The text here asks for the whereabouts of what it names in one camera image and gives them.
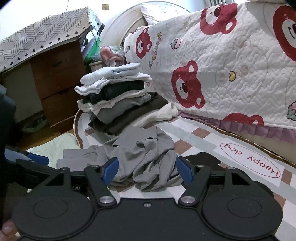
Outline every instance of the purple bed skirt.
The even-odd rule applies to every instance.
[[[181,111],[178,111],[178,115],[184,118],[192,119],[195,121],[201,121],[206,124],[211,124],[214,127],[217,127],[229,132],[250,134],[252,136],[273,138],[277,141],[296,143],[296,130],[217,120],[217,119],[187,114]]]

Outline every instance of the crumpled gray shirt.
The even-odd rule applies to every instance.
[[[64,150],[64,158],[57,168],[69,167],[82,171],[89,165],[103,165],[113,157],[119,160],[119,170],[112,185],[127,186],[136,183],[140,190],[177,186],[183,180],[177,172],[177,154],[173,140],[157,126],[149,129],[129,127],[118,137],[102,146],[88,149]]]

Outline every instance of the metal screw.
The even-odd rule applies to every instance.
[[[146,203],[143,204],[144,207],[151,207],[151,205],[152,204],[150,202],[146,202]]]
[[[109,204],[111,202],[114,201],[114,198],[111,197],[111,196],[103,196],[103,197],[100,197],[100,202],[101,203],[104,203],[104,204]]]
[[[192,196],[184,196],[184,197],[181,197],[181,201],[183,203],[190,204],[190,203],[194,203],[195,202],[195,198],[192,197]]]

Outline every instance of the cartoon bear face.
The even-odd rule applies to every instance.
[[[146,53],[150,51],[152,42],[148,34],[148,28],[145,28],[136,41],[136,54],[139,58],[144,58]]]
[[[259,115],[248,117],[247,115],[241,113],[232,113],[226,116],[223,120],[264,126],[263,118]]]
[[[200,109],[205,105],[202,87],[196,74],[197,63],[191,60],[186,66],[175,69],[172,75],[175,96],[179,103],[186,108],[195,106]]]
[[[296,12],[289,6],[279,7],[274,14],[272,27],[283,51],[296,61]]]
[[[206,8],[200,17],[200,29],[204,34],[229,34],[237,24],[237,3]]]

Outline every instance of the dresser drawer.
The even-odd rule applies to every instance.
[[[35,81],[72,65],[83,64],[79,41],[73,41],[41,53],[33,57],[30,63]]]
[[[78,111],[77,101],[80,99],[72,86],[42,100],[42,107],[50,126],[74,116]]]
[[[71,86],[80,84],[85,75],[84,65],[76,64],[55,72],[51,76],[35,81],[39,98],[42,100]]]
[[[50,128],[53,133],[55,133],[55,132],[65,133],[65,132],[73,129],[74,119],[75,119],[75,116],[71,116],[68,119],[65,119],[63,121],[60,121],[60,122],[50,126]]]

